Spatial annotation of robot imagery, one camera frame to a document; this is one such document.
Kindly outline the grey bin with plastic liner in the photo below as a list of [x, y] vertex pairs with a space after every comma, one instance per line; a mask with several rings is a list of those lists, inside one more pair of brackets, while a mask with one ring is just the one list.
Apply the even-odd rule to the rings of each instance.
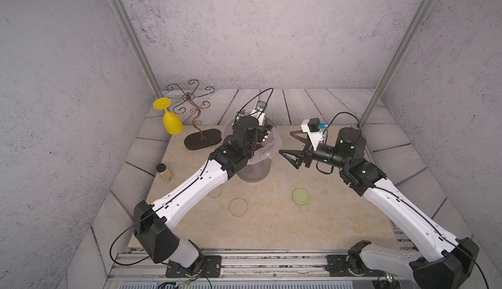
[[240, 157], [230, 149], [230, 139], [233, 133], [232, 125], [235, 121], [231, 125], [231, 133], [223, 134], [225, 139], [222, 146], [217, 150], [215, 160], [221, 165], [221, 169], [227, 172], [229, 178], [237, 175], [245, 182], [257, 183], [269, 175], [272, 158], [278, 153], [282, 141], [278, 128], [269, 119], [261, 118], [260, 124], [264, 123], [265, 120], [273, 126], [273, 129], [264, 142], [256, 144], [252, 158]]

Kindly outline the green jar lid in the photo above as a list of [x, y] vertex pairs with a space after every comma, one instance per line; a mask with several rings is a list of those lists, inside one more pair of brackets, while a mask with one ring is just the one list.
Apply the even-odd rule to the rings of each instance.
[[296, 188], [292, 192], [292, 199], [296, 205], [305, 206], [311, 200], [310, 193], [304, 188]]

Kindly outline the glass jar with beige lid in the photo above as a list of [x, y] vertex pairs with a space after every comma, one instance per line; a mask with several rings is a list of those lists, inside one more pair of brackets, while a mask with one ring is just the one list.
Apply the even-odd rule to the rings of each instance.
[[213, 189], [212, 191], [210, 191], [208, 196], [210, 198], [218, 198], [222, 195], [222, 192], [223, 192], [223, 188], [219, 186], [219, 187]]

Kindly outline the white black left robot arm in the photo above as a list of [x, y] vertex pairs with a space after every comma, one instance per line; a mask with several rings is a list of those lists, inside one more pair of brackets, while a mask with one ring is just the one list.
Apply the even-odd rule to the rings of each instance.
[[134, 208], [134, 223], [128, 228], [155, 264], [171, 260], [183, 268], [199, 270], [203, 254], [193, 243], [183, 241], [173, 228], [207, 194], [230, 180], [247, 165], [270, 131], [265, 115], [255, 111], [239, 116], [233, 133], [209, 154], [206, 162], [191, 177], [160, 199]]

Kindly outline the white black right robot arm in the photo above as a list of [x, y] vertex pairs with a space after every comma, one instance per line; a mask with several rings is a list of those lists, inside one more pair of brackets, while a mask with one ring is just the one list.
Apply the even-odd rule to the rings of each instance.
[[420, 288], [460, 288], [478, 267], [479, 247], [470, 238], [458, 239], [417, 209], [386, 174], [363, 155], [366, 139], [355, 128], [342, 128], [334, 145], [324, 142], [324, 129], [303, 128], [303, 150], [280, 150], [295, 168], [313, 162], [339, 169], [339, 176], [359, 196], [379, 208], [417, 247], [416, 252], [384, 248], [370, 241], [351, 247], [349, 272], [361, 277], [369, 270], [383, 271]]

